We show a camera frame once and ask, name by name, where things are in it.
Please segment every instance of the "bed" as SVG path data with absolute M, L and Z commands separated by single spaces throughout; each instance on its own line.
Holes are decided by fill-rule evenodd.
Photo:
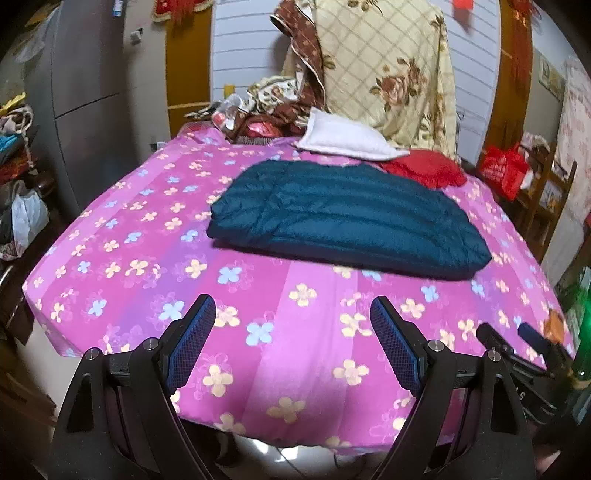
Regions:
M 172 397 L 180 416 L 273 445 L 359 453 L 389 449 L 413 404 L 371 329 L 378 295 L 456 352 L 483 354 L 475 334 L 486 321 L 542 364 L 517 326 L 541 328 L 558 302 L 479 180 L 444 192 L 478 227 L 493 261 L 470 281 L 431 281 L 214 246 L 210 205 L 267 158 L 358 163 L 300 153 L 286 139 L 230 145 L 214 129 L 175 138 L 97 198 L 23 285 L 56 351 L 133 349 L 208 293 L 216 323 Z

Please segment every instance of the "metal bolt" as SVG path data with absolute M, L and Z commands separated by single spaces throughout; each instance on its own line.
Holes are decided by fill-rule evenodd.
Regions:
M 102 353 L 100 348 L 94 346 L 93 348 L 88 349 L 84 356 L 87 360 L 94 360 L 96 357 L 99 356 L 100 353 Z
M 501 354 L 496 350 L 488 350 L 486 354 L 493 362 L 498 362 L 501 359 Z
M 429 340 L 428 346 L 434 352 L 441 352 L 443 350 L 443 342 L 439 340 Z
M 144 347 L 146 350 L 154 350 L 157 346 L 158 339 L 154 337 L 146 338 L 146 340 L 142 342 L 142 347 Z

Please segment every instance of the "folded down jacket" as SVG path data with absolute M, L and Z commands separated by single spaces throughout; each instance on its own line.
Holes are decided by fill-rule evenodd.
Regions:
M 266 160 L 212 205 L 210 238 L 292 258 L 471 278 L 491 253 L 441 192 L 368 165 Z

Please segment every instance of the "floor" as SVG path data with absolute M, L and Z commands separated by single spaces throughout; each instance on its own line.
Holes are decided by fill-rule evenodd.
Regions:
M 38 323 L 26 346 L 19 344 L 22 368 L 19 380 L 34 383 L 61 408 L 78 359 L 58 355 Z M 53 429 L 34 421 L 0 411 L 0 425 L 14 439 L 15 446 L 41 473 L 46 471 Z M 236 437 L 241 460 L 224 471 L 231 479 L 369 479 L 385 454 L 358 457 L 334 456 L 323 447 L 294 447 L 278 450 L 259 440 Z

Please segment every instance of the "red shopping bag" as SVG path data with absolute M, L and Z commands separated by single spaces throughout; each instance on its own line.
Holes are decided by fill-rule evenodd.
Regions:
M 518 147 L 519 144 L 507 151 L 490 147 L 479 167 L 487 184 L 511 201 L 517 197 L 525 174 L 530 169 L 525 158 L 519 154 Z

